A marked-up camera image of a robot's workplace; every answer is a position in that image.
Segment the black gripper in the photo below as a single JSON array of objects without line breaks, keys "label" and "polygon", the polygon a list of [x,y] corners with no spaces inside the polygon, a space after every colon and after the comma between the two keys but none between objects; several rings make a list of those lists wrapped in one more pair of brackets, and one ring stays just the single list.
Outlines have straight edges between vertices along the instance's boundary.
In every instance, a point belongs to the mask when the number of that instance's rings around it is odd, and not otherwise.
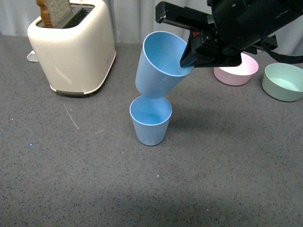
[{"label": "black gripper", "polygon": [[243,51],[267,52],[278,62],[297,64],[302,56],[278,54],[271,34],[303,14],[301,0],[209,0],[212,14],[165,1],[155,6],[155,21],[193,32],[180,59],[180,66],[238,66]]}]

